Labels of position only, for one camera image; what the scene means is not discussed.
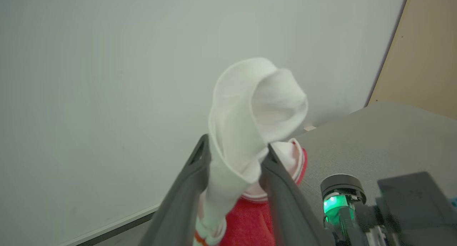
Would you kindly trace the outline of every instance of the gray wall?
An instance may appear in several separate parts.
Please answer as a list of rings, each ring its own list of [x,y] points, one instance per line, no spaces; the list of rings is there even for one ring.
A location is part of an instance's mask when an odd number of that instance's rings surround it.
[[[0,0],[0,245],[160,203],[230,64],[267,57],[304,125],[364,106],[402,0]]]

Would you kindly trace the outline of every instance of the green light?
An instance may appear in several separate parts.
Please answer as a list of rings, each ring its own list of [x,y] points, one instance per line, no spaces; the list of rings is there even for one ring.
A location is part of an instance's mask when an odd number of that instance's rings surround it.
[[[330,197],[330,199],[323,202],[323,213],[327,213],[329,210],[335,207],[348,207],[346,195],[337,195]]]

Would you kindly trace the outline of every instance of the beige panel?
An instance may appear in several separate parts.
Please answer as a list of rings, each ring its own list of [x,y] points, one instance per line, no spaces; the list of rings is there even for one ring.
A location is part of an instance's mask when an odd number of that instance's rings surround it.
[[[407,0],[369,104],[376,101],[457,119],[457,0]]]

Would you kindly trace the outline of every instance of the gray floor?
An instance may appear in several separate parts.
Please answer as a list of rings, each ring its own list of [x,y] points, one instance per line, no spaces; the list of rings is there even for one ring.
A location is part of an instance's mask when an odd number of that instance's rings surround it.
[[[299,188],[322,216],[320,183],[329,175],[360,179],[368,204],[379,196],[377,180],[429,171],[444,194],[457,196],[457,121],[410,106],[378,103],[297,137],[308,153]],[[135,246],[150,221],[97,246]]]

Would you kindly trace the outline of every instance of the white cloth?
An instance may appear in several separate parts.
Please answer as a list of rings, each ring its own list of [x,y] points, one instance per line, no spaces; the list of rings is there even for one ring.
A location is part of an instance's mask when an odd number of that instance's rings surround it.
[[[244,196],[255,199],[266,196],[258,178],[261,161],[268,153],[267,144],[287,137],[306,113],[307,97],[292,73],[278,69],[267,59],[238,62],[221,75],[209,114],[212,161],[209,184],[201,197],[198,233],[204,227],[209,233],[202,231],[201,235],[222,238],[225,215],[243,192],[250,189]],[[301,159],[296,156],[297,145],[276,142],[274,147],[282,152],[284,166],[296,169],[297,159]]]

